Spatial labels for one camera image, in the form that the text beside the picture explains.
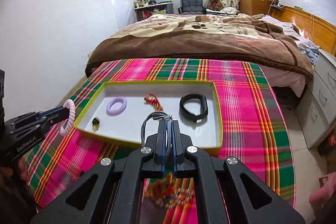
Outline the left hand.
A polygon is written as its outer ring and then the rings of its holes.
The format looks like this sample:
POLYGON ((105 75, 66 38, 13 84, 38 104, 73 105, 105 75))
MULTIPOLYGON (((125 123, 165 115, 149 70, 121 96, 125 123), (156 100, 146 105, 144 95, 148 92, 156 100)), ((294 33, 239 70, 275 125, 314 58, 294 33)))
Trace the left hand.
POLYGON ((26 166, 26 159, 24 157, 21 157, 19 160, 18 160, 18 170, 19 170, 19 175, 20 175, 20 178, 24 181, 24 182, 29 182, 30 180, 30 175, 28 173, 28 169, 27 169, 27 166, 26 166))

